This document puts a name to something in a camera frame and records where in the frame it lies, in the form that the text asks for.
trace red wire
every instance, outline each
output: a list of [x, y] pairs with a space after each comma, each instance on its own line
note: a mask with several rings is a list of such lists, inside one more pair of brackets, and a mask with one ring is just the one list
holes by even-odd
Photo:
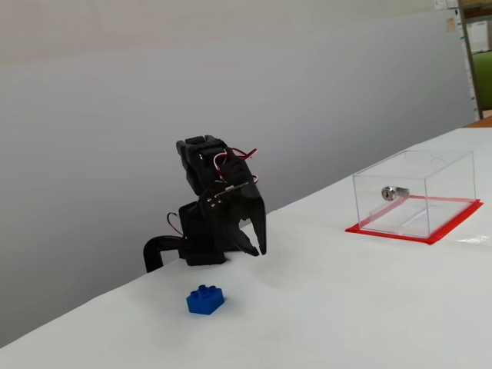
[[178, 215], [176, 213], [168, 213], [168, 216], [167, 216], [168, 223], [172, 227], [172, 229], [177, 231], [181, 236], [184, 236], [180, 231], [178, 231], [178, 229], [176, 229], [176, 227], [174, 225], [172, 225], [171, 221], [169, 220], [169, 215], [174, 215], [175, 217], [177, 217]]
[[[242, 150], [239, 150], [238, 148], [231, 148], [232, 151], [237, 151], [239, 152], [241, 155], [237, 155], [238, 158], [240, 159], [243, 159], [243, 160], [247, 160], [249, 158], [253, 158], [253, 156], [258, 152], [258, 149], [257, 148], [254, 148], [250, 153], [246, 154], [244, 151]], [[225, 161], [227, 160], [227, 153], [220, 153], [220, 154], [217, 154], [215, 155], [214, 157], [214, 165], [215, 165], [215, 168], [217, 169], [217, 172], [218, 172], [218, 175], [219, 177], [221, 178], [221, 180], [223, 181], [224, 180], [224, 177], [222, 177], [222, 173], [221, 173], [221, 168], [219, 167], [219, 164], [217, 164], [216, 160], [218, 158], [222, 158], [222, 157], [225, 157], [224, 161], [222, 162], [222, 164], [225, 163]]]

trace clear acrylic box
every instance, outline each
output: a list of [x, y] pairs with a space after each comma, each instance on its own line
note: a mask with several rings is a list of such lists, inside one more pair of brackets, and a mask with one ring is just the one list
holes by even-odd
[[476, 201], [472, 151], [402, 151], [353, 179], [362, 231], [429, 238]]

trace red base plate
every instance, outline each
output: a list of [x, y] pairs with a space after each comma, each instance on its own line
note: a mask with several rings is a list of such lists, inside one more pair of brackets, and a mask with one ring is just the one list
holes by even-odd
[[397, 240], [407, 240], [407, 241], [423, 242], [425, 244], [434, 244], [438, 242], [441, 238], [443, 238], [446, 234], [454, 230], [458, 225], [463, 223], [468, 217], [470, 217], [470, 215], [472, 215], [475, 211], [477, 211], [478, 208], [483, 204], [484, 203], [480, 202], [480, 200], [478, 199], [475, 200], [475, 202], [472, 205], [470, 205], [468, 208], [463, 210], [456, 217], [448, 221], [441, 228], [437, 229], [429, 238], [408, 237], [408, 236], [399, 236], [397, 234], [364, 231], [360, 229], [358, 223], [355, 226], [346, 229], [345, 231], [350, 233], [367, 234], [369, 236], [378, 236], [378, 237], [385, 237], [385, 238], [394, 238]]

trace white table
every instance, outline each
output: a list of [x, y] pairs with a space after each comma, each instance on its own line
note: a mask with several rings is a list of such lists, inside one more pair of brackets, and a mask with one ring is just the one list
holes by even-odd
[[[437, 244], [345, 233], [346, 178], [270, 214], [265, 257], [175, 261], [2, 348], [0, 368], [491, 369], [492, 129], [416, 147], [475, 151], [485, 205]], [[199, 284], [227, 298], [211, 316], [188, 313]]]

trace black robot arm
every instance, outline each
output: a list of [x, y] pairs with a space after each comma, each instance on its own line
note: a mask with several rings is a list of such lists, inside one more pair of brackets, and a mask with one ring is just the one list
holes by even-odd
[[213, 136], [189, 138], [176, 146], [198, 201], [179, 209], [183, 238], [161, 236], [145, 245], [147, 272], [162, 266], [160, 251], [177, 249], [188, 265], [222, 264], [225, 251], [258, 256], [239, 228], [241, 220], [251, 220], [259, 251], [266, 254], [264, 202], [256, 186], [258, 178], [246, 164], [257, 150], [246, 154]]

